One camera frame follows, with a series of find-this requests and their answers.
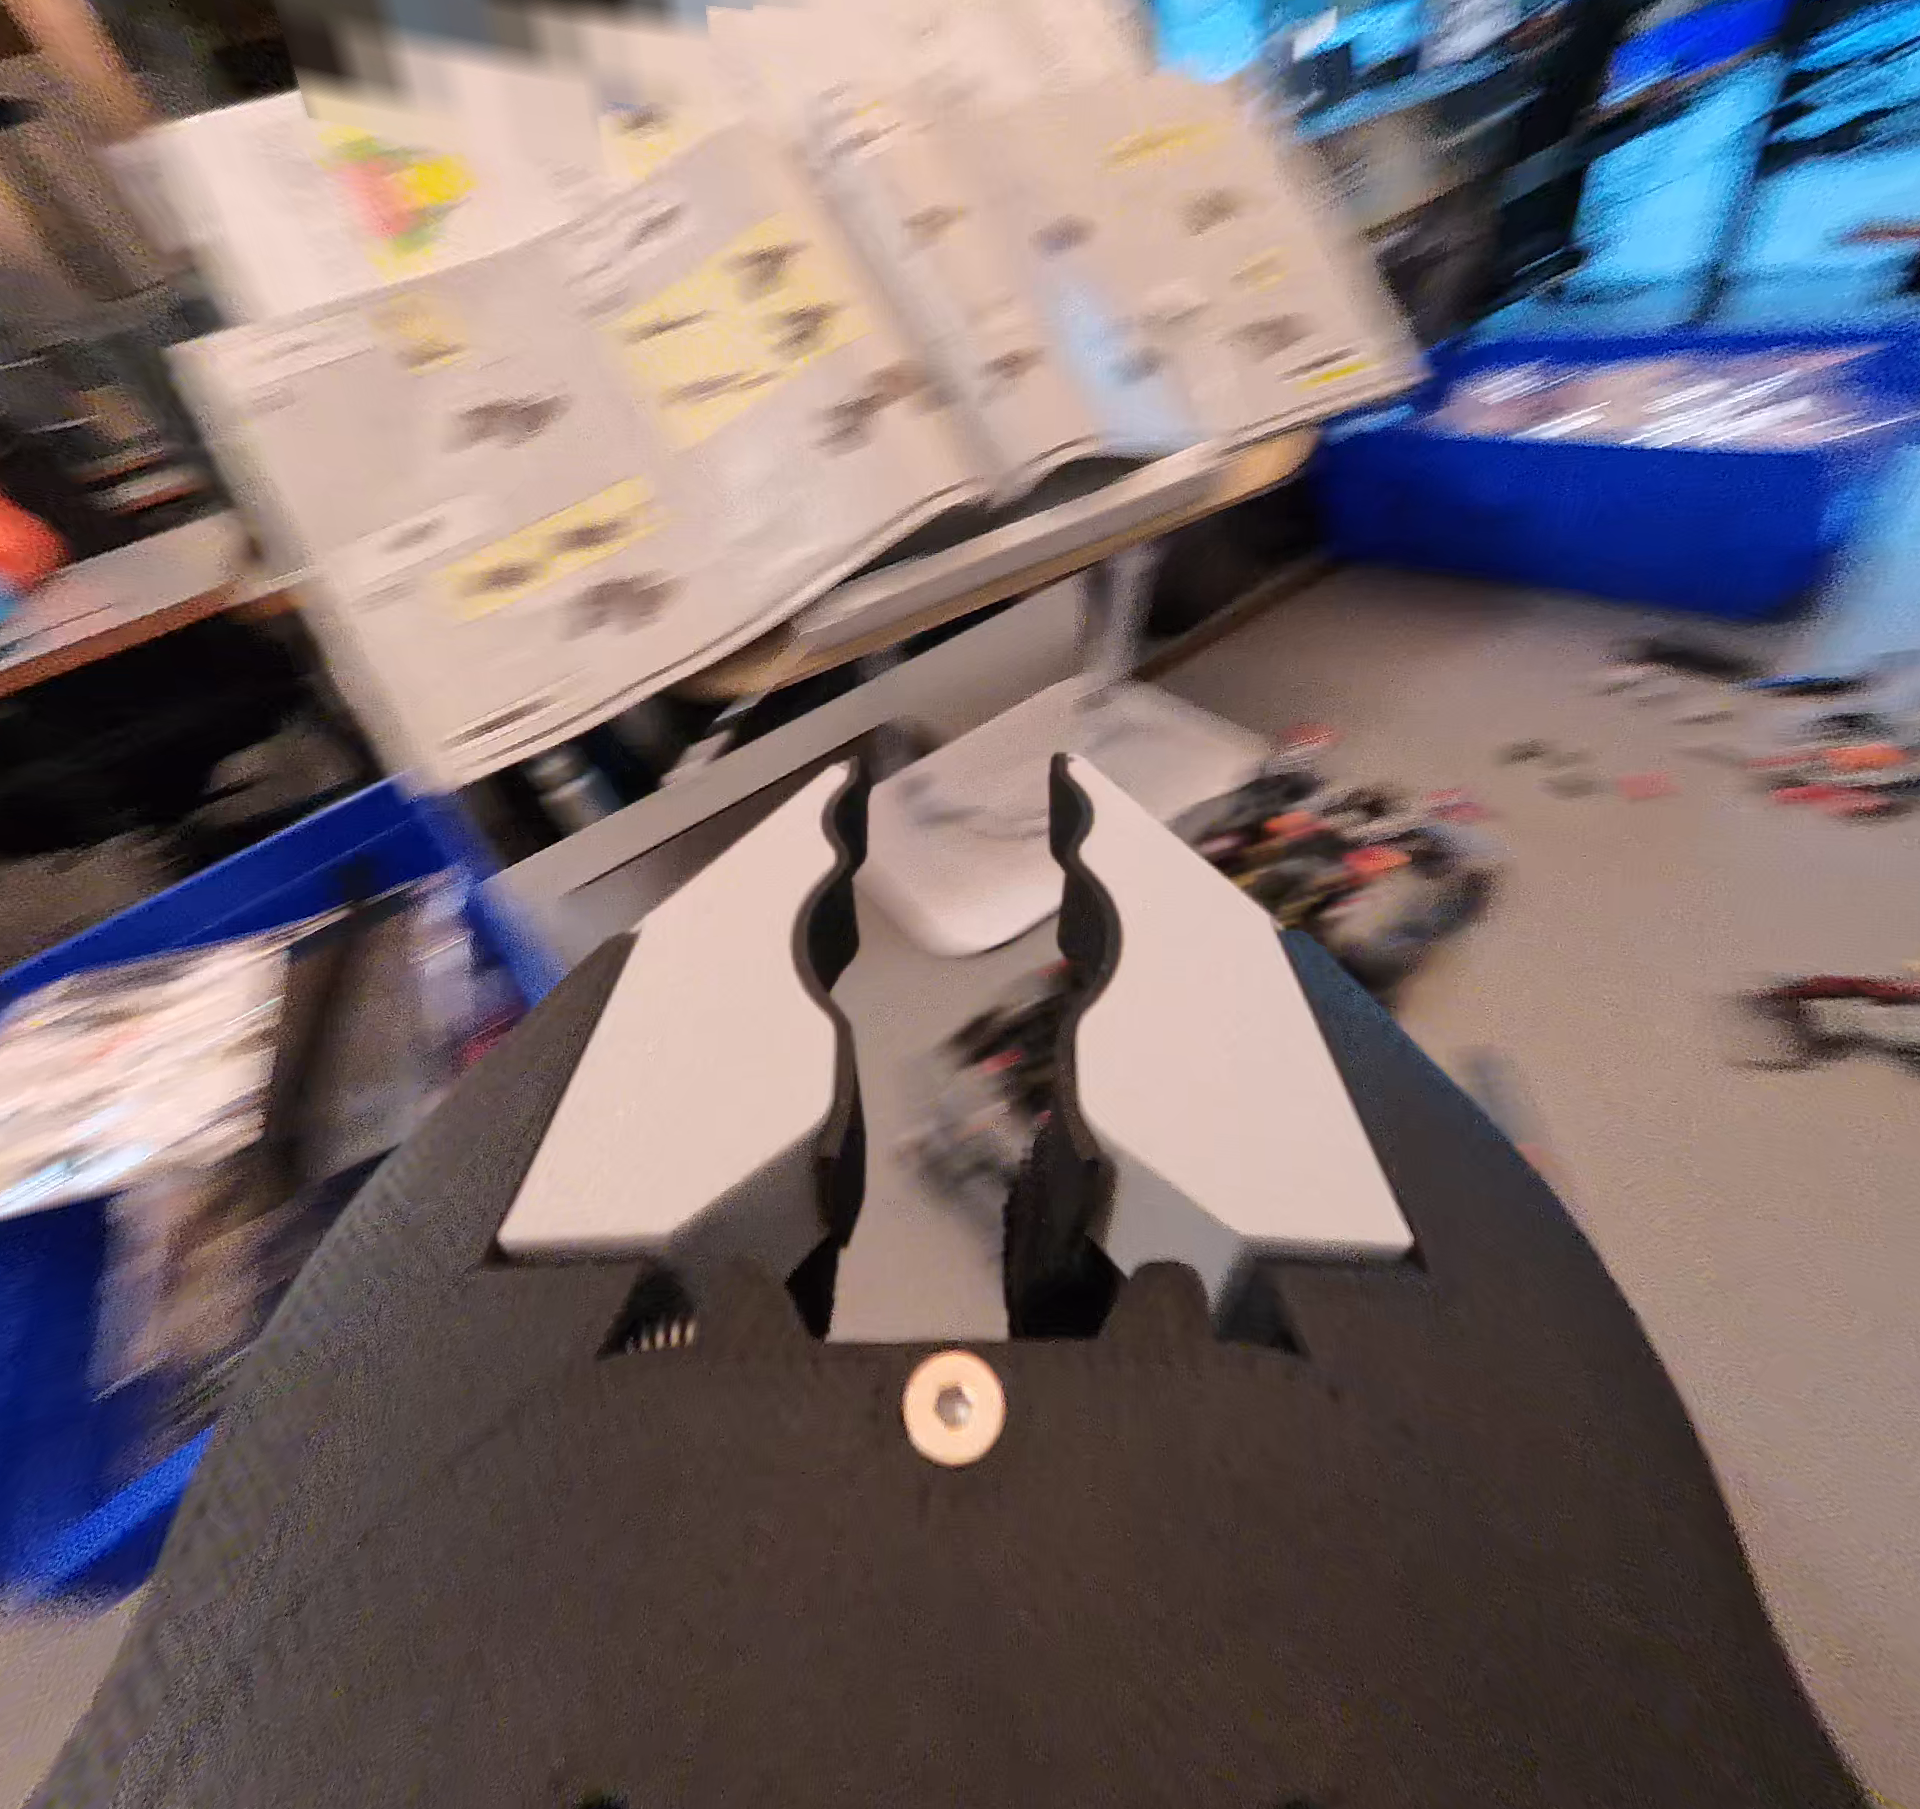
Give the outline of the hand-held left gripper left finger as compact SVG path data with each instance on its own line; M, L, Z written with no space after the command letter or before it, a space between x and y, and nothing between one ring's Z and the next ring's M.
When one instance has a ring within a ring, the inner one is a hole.
M494 1233L508 1264L637 1264L692 1303L751 1264L825 1341L865 1196L856 1041L870 777L821 770L651 909Z

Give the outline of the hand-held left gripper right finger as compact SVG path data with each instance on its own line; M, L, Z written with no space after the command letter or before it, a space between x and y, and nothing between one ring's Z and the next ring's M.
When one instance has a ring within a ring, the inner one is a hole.
M1263 1268L1418 1249L1275 922L1088 758L1049 768L1073 969L1046 1125L1004 1210L1017 1341L1093 1339L1186 1270L1230 1327Z

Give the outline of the small black lego assembly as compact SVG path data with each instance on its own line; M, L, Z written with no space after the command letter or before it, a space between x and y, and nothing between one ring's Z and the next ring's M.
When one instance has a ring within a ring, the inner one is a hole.
M1062 956L1025 971L911 1073L910 1165L964 1213L1001 1216L1049 1122L1071 981Z

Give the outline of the red and black lego assembly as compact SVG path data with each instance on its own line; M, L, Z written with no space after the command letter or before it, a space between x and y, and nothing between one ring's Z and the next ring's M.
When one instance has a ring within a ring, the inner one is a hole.
M1745 1060L1800 1071L1856 1056L1918 1069L1916 976L1803 976L1742 996Z

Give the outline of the scattered small lego pieces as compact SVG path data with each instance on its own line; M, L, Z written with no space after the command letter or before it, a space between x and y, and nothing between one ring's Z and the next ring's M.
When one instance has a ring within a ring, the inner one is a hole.
M1547 735L1501 742L1495 763L1566 801L1614 795L1673 801L1688 772L1773 806L1850 821L1916 812L1916 651L1780 665L1754 644L1658 626L1615 644L1592 696L1649 712L1668 741L1659 760L1608 766L1598 746Z

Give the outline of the pile of toy model parts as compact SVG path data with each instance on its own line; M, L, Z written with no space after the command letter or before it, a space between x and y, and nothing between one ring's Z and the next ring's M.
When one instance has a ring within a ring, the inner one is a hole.
M1389 787L1330 783L1301 763L1193 804L1172 830L1379 1001L1489 912L1506 872L1473 823Z

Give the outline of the clear plastic bags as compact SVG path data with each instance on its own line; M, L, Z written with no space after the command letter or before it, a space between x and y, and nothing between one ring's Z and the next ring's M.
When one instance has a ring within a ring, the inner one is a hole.
M1476 366L1429 413L1444 435L1644 450L1817 452L1916 426L1884 350L1666 350Z
M96 967L4 1014L4 1247L96 1224L82 1390L196 1388L512 1006L425 891Z

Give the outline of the blue plastic bin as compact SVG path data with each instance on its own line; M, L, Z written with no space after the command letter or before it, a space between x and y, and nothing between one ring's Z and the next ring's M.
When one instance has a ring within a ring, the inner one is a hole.
M279 830L4 971L4 1006L74 976L309 923L449 876L478 950L527 1006L553 958L484 886L492 843L457 796L383 782ZM4 1600L110 1604L157 1565L207 1436L160 1436L136 1393L88 1377L109 1276L109 1210L4 1224L3 1513Z
M1916 401L1916 327L1506 336L1432 356L1412 397L1330 428L1309 463L1330 553L1727 622L1773 622L1829 581L1916 426L1817 452L1644 450L1429 430L1456 377L1525 356L1884 350Z

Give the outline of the open instruction booklet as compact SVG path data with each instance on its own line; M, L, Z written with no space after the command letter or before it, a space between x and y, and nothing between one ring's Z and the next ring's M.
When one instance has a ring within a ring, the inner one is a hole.
M465 789L900 548L1172 494L1425 356L1318 164L1138 0L535 6L524 54L113 150L171 349L385 763Z

